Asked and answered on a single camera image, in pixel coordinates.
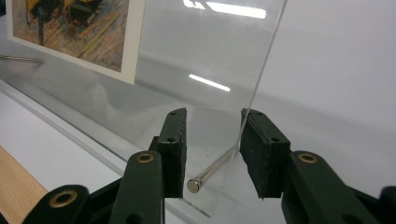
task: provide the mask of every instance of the framed picture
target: framed picture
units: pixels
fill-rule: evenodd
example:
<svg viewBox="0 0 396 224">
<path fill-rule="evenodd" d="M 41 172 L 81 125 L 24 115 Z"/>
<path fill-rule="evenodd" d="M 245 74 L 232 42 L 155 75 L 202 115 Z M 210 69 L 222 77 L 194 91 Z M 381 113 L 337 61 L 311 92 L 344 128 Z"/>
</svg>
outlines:
<svg viewBox="0 0 396 224">
<path fill-rule="evenodd" d="M 8 38 L 134 84 L 146 0 L 10 0 Z"/>
</svg>

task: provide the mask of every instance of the glass pane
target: glass pane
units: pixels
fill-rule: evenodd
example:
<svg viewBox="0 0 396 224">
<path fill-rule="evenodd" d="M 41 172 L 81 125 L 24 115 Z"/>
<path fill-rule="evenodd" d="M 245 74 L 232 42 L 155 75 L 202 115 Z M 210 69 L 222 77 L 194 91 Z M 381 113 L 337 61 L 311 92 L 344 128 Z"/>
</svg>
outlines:
<svg viewBox="0 0 396 224">
<path fill-rule="evenodd" d="M 0 78 L 125 160 L 149 148 L 168 112 L 186 107 L 187 182 L 237 144 L 240 111 L 254 96 L 284 4 L 147 1 L 134 85 L 9 41 L 1 32 L 1 54 L 45 63 L 0 62 Z M 6 23 L 0 19 L 2 30 Z M 226 170 L 222 166 L 198 193 L 185 188 L 185 202 L 213 215 Z"/>
</svg>

